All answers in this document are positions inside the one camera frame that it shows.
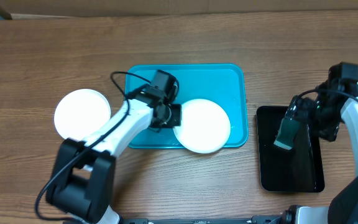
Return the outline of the white plate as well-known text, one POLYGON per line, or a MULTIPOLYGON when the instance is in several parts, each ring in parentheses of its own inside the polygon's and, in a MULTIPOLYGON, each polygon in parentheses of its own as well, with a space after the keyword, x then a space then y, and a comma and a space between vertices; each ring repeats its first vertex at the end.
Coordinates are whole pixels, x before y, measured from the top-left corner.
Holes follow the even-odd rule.
POLYGON ((174 127, 173 132, 186 149, 210 154, 227 143, 231 124, 228 115, 217 103, 194 99, 182 104, 181 124, 174 127))
POLYGON ((91 89, 75 90, 61 99, 54 113, 54 125, 63 138, 82 140, 100 129, 111 117, 108 100, 91 89))

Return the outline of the green scouring sponge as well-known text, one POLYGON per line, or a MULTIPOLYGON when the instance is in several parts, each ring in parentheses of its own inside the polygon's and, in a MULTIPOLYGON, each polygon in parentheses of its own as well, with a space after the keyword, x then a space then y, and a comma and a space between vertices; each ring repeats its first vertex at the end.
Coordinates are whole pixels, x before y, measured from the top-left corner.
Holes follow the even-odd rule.
POLYGON ((299 128, 300 123, 295 119, 283 118, 273 144, 282 149, 291 150, 299 128))

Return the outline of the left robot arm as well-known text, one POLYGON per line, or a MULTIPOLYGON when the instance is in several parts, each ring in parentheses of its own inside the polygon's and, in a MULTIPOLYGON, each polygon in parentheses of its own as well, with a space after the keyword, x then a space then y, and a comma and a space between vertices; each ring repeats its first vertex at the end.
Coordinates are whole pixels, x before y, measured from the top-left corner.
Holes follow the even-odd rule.
POLYGON ((110 206, 117 158, 143 130, 173 128, 180 120, 180 104, 126 100, 101 129, 81 141, 62 142, 40 195, 68 214, 65 222, 120 223, 110 206))

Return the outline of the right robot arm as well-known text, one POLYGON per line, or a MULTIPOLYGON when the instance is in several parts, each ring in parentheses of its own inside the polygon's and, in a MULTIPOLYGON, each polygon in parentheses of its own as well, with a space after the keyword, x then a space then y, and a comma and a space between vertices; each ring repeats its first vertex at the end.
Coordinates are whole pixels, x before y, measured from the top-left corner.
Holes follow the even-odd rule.
POLYGON ((355 160, 355 179, 327 207, 297 206, 292 223, 358 223, 358 87, 354 90, 317 88, 315 100, 306 93, 293 97, 274 144, 290 150, 300 126, 308 125, 327 141, 334 141, 339 123, 347 127, 355 160))

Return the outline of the teal plastic tray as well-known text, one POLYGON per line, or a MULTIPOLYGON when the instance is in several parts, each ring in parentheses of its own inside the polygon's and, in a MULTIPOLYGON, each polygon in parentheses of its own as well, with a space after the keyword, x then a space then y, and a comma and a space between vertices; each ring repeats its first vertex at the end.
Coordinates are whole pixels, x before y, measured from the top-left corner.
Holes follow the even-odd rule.
MULTIPOLYGON (((223 148, 243 146, 249 137, 248 116, 244 74, 233 63, 204 64, 154 64, 135 65, 129 73, 135 73, 152 80, 157 70, 175 76, 180 84, 174 103, 184 104, 189 100, 206 99, 217 103, 228 115, 231 134, 223 148)), ((145 82, 133 76, 126 76, 125 93, 145 82)), ((146 129, 130 143, 133 149, 184 149, 172 129, 146 129)))

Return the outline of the black water tray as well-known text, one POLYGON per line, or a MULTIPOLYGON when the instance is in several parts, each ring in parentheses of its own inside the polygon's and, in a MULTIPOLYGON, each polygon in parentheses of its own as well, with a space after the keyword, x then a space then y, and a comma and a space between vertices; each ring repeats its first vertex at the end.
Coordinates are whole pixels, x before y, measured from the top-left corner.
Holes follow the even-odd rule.
POLYGON ((261 106, 256 112, 260 183, 274 192, 322 192, 325 188, 319 139, 302 124, 291 150, 273 144, 287 108, 261 106))

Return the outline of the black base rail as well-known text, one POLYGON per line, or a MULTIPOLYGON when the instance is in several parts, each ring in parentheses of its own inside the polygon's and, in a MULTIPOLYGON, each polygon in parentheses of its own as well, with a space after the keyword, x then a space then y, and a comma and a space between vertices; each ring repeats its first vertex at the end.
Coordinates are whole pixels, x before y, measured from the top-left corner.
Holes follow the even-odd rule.
POLYGON ((256 215, 252 218, 217 218, 217 219, 161 219, 148 220, 146 218, 122 218, 118 224, 281 224, 290 223, 282 221, 278 215, 256 215))

